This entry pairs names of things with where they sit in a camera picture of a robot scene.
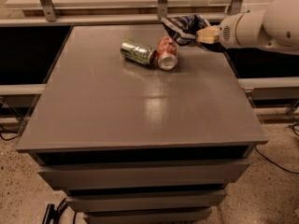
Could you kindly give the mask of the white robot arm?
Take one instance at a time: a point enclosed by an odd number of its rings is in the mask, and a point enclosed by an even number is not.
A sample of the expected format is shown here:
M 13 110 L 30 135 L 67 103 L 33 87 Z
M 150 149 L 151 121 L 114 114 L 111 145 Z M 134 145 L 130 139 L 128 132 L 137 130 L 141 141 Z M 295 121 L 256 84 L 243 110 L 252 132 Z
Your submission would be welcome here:
M 299 54 L 299 0 L 275 0 L 266 9 L 238 13 L 196 32 L 196 42 L 226 49 L 255 48 Z

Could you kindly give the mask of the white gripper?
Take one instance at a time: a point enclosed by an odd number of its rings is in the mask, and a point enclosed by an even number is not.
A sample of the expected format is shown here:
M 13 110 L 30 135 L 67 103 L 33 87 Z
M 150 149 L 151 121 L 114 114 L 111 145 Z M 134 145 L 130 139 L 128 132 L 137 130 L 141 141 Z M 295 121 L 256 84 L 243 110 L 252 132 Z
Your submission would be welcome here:
M 198 30 L 196 41 L 205 44 L 215 44 L 219 41 L 225 48 L 240 48 L 237 27 L 243 16 L 243 13 L 228 16 L 220 23 L 219 27 L 213 25 Z

